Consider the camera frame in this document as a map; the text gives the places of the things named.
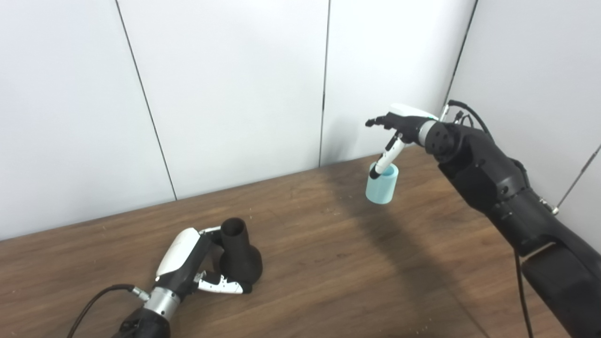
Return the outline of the right white-black robot hand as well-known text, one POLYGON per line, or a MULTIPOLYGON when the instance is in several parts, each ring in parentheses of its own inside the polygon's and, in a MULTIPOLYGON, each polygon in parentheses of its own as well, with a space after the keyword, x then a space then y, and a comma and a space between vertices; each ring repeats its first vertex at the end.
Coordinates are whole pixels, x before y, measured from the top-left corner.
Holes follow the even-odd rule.
POLYGON ((382 126, 386 130, 395 130, 384 152, 370 169, 369 177, 378 179, 383 176, 408 144, 416 143, 422 146, 425 136, 436 122, 439 122, 439 118, 435 115, 398 103, 392 104, 386 115, 367 120, 365 126, 368 128, 382 126))

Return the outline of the left white-black robot hand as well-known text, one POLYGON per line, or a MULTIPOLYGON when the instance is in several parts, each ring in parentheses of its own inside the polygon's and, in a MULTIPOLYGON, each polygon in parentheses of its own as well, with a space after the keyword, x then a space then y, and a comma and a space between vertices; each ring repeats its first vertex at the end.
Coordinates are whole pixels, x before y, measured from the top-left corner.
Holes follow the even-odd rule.
POLYGON ((196 291, 247 294, 262 272, 262 257, 250 244, 246 224, 229 219, 218 227, 187 228, 178 233, 157 268, 153 287, 167 290, 180 301, 196 291), (213 246, 223 249, 219 270, 201 271, 213 246))

